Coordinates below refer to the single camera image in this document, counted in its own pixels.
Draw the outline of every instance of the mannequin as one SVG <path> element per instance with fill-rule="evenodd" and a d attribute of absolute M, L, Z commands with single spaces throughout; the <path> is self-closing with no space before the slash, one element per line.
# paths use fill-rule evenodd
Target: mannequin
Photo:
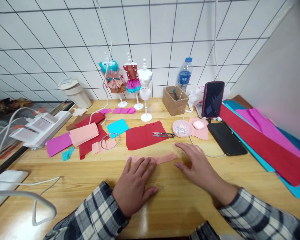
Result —
<path fill-rule="evenodd" d="M 101 68 L 101 72 L 103 74 L 103 76 L 106 73 L 106 68 L 107 68 L 107 64 L 108 64 L 108 57 L 107 57 L 107 53 L 104 53 L 106 55 L 106 60 L 104 62 L 100 62 L 99 66 Z M 118 103 L 118 107 L 125 107 L 128 105 L 127 102 L 122 101 L 122 98 L 120 96 L 121 93 L 123 93 L 124 91 L 126 91 L 126 81 L 123 78 L 123 75 L 120 75 L 119 73 L 119 65 L 116 61 L 110 61 L 109 62 L 109 68 L 108 68 L 108 72 L 107 72 L 107 81 L 106 81 L 106 85 L 108 88 L 110 88 L 111 93 L 117 93 L 119 98 L 120 98 L 120 102 Z"/>
<path fill-rule="evenodd" d="M 146 59 L 144 58 L 142 69 L 138 70 L 138 76 L 141 84 L 140 97 L 142 100 L 144 100 L 146 111 L 146 113 L 142 114 L 141 116 L 141 120 L 144 122 L 149 122 L 152 119 L 152 115 L 147 112 L 147 101 L 151 97 L 151 89 L 149 88 L 149 83 L 152 79 L 152 74 L 153 72 L 147 69 Z"/>
<path fill-rule="evenodd" d="M 136 94 L 137 104 L 134 105 L 136 110 L 143 108 L 143 104 L 139 103 L 137 92 L 140 90 L 140 81 L 137 73 L 137 64 L 131 61 L 130 54 L 128 55 L 128 62 L 123 65 L 124 70 L 127 73 L 128 82 L 127 82 L 127 91 Z"/>

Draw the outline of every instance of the scissors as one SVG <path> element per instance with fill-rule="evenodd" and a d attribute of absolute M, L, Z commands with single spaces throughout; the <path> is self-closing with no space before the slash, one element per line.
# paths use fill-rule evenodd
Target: scissors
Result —
<path fill-rule="evenodd" d="M 170 137 L 170 138 L 174 138 L 174 134 L 173 133 L 158 133 L 158 132 L 154 132 L 153 133 L 155 137 Z"/>

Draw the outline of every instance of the red felt sheet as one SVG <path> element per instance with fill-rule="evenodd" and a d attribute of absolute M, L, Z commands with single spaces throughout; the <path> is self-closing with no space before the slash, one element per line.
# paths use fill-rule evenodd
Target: red felt sheet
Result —
<path fill-rule="evenodd" d="M 101 142 L 103 137 L 107 135 L 107 133 L 103 130 L 102 126 L 100 124 L 97 125 L 99 135 L 90 139 L 89 141 L 86 141 L 79 145 L 79 154 L 80 154 L 80 159 L 84 159 L 86 154 L 92 151 L 92 144 L 96 142 Z"/>
<path fill-rule="evenodd" d="M 98 124 L 99 124 L 101 121 L 103 121 L 104 119 L 105 119 L 104 114 L 103 114 L 103 113 L 97 112 L 97 113 L 95 113 L 95 114 L 92 115 L 91 123 L 96 123 L 96 124 L 98 125 Z M 83 126 L 85 126 L 85 125 L 88 125 L 88 124 L 89 124 L 89 121 L 90 121 L 90 117 L 87 117 L 87 118 L 83 119 L 81 122 L 75 124 L 75 126 L 76 126 L 77 128 L 83 127 Z"/>
<path fill-rule="evenodd" d="M 166 131 L 160 121 L 127 130 L 126 144 L 128 150 L 137 150 L 168 139 L 165 137 L 154 137 L 152 136 L 153 132 L 165 133 Z"/>
<path fill-rule="evenodd" d="M 229 108 L 221 105 L 220 117 L 292 186 L 300 185 L 300 158 L 286 150 Z"/>

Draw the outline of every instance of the pink bowl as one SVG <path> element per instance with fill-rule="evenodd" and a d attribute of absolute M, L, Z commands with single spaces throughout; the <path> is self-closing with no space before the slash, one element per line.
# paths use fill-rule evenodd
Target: pink bowl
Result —
<path fill-rule="evenodd" d="M 184 127 L 186 129 L 187 134 L 184 134 L 184 133 L 178 134 L 175 130 L 177 127 Z M 188 137 L 192 133 L 192 125 L 191 125 L 191 123 L 189 123 L 185 120 L 177 120 L 172 124 L 172 130 L 173 130 L 173 133 L 177 137 L 185 138 L 185 137 Z"/>

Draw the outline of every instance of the black phone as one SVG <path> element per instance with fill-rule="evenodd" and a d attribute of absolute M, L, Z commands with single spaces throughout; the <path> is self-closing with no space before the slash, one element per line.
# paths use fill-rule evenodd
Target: black phone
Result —
<path fill-rule="evenodd" d="M 224 82 L 222 81 L 207 82 L 205 84 L 201 112 L 202 117 L 219 117 L 223 98 L 223 90 Z"/>
<path fill-rule="evenodd" d="M 208 124 L 208 129 L 224 154 L 236 156 L 248 153 L 242 143 L 231 133 L 230 129 L 224 123 L 210 123 Z"/>

